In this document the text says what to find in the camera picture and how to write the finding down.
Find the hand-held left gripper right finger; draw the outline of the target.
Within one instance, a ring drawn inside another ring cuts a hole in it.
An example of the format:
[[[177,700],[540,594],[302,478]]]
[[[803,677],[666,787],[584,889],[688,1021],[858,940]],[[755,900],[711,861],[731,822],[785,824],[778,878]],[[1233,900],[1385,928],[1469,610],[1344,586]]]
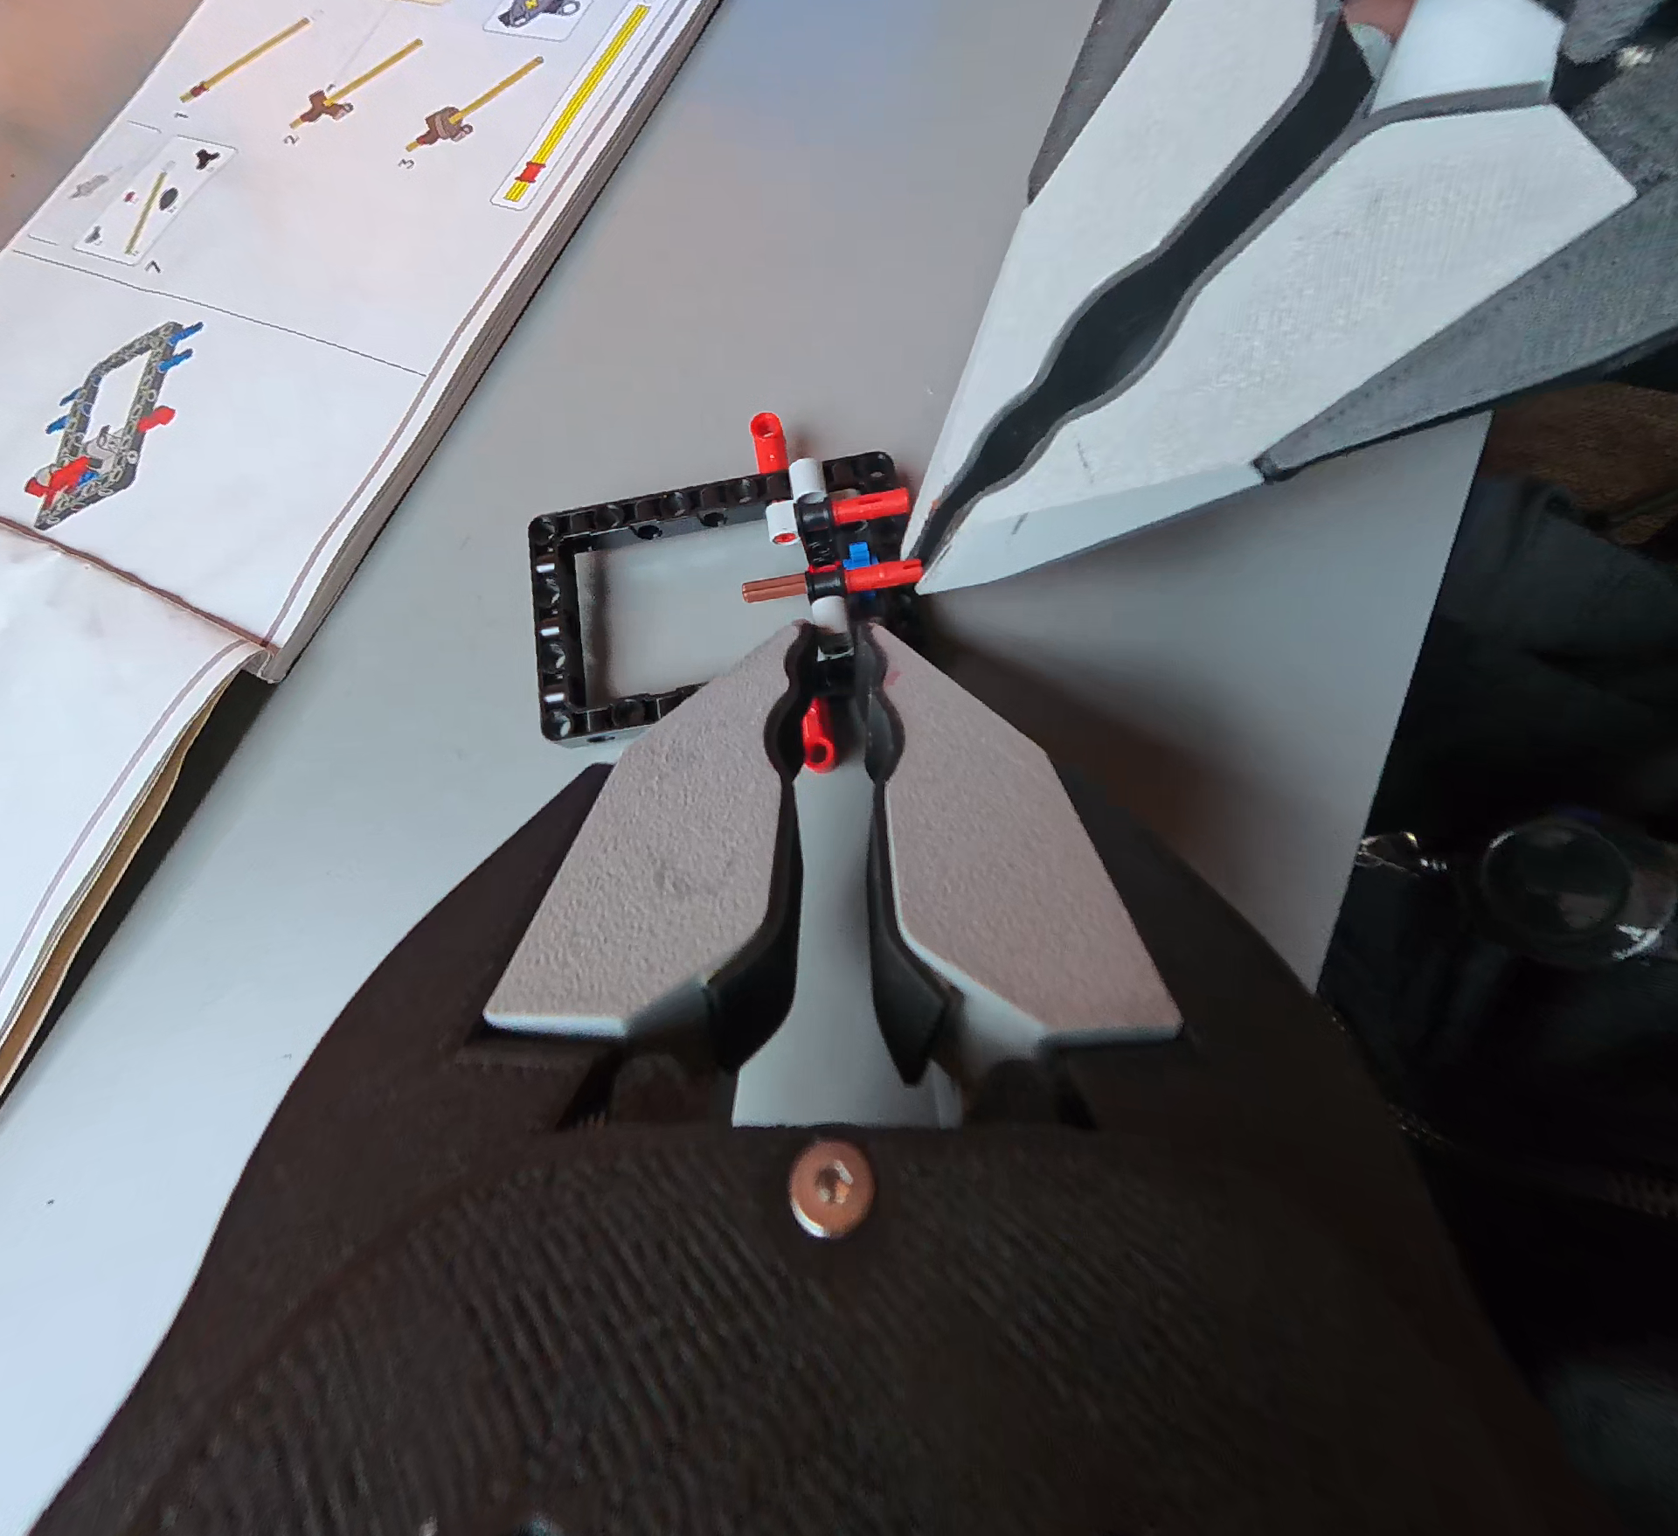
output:
[[[1048,755],[875,626],[856,640],[872,785],[870,984],[898,1076],[976,1086],[1057,1048],[1154,1044],[1178,1009]]]

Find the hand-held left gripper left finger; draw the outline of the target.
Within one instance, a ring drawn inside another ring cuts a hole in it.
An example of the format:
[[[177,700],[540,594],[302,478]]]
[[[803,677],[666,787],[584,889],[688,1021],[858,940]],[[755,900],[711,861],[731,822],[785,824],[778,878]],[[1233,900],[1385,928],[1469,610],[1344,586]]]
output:
[[[801,861],[791,762],[808,628],[639,736],[484,1005],[500,1030],[743,1062],[785,1019]]]

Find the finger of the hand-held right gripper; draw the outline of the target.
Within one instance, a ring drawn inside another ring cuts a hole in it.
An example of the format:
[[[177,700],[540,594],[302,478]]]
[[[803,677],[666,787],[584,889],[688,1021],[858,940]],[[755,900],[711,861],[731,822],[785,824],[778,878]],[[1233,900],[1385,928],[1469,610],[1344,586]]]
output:
[[[1254,460],[1633,201],[1552,104],[1378,120],[1186,295],[1117,392],[925,557],[995,582],[1256,485]]]
[[[1106,399],[1371,85],[1339,0],[1168,0],[1020,215],[909,524],[914,557],[1060,416]]]

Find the black lego frame assembly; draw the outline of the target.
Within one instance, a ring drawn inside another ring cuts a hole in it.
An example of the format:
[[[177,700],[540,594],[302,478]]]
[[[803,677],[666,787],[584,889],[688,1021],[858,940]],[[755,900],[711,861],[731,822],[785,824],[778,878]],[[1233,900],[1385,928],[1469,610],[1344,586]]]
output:
[[[697,691],[674,686],[606,698],[590,690],[576,561],[637,542],[757,522],[796,568],[784,579],[745,582],[743,601],[807,605],[815,649],[792,702],[801,762],[814,773],[838,764],[835,707],[852,688],[856,630],[912,621],[923,566],[900,549],[911,494],[884,452],[791,457],[782,422],[770,411],[748,420],[748,434],[748,475],[583,504],[530,522],[533,661],[546,739],[569,748],[602,744],[655,725]]]

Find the lego instruction booklet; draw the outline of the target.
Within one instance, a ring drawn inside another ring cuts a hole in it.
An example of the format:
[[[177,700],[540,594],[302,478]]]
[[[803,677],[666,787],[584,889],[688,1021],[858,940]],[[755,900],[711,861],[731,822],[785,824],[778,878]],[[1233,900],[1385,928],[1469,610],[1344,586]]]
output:
[[[720,0],[202,0],[3,251],[8,1086]]]

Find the person's black jacket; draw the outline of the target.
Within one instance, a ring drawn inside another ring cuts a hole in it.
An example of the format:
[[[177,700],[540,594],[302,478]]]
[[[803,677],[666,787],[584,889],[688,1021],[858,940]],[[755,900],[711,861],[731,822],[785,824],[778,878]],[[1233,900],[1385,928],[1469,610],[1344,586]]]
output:
[[[1321,972],[1505,1351],[1633,1533],[1674,1533],[1674,390],[1494,416]],[[1630,859],[1631,958],[1482,914],[1533,818]]]

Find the black round badge reel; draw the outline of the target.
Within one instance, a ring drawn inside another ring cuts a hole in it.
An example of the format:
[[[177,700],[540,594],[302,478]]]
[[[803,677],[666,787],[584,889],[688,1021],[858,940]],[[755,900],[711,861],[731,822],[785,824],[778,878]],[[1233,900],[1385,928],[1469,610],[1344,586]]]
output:
[[[1631,958],[1642,938],[1623,919],[1633,866],[1586,820],[1543,815],[1499,833],[1475,882],[1487,922],[1533,959],[1605,965]]]

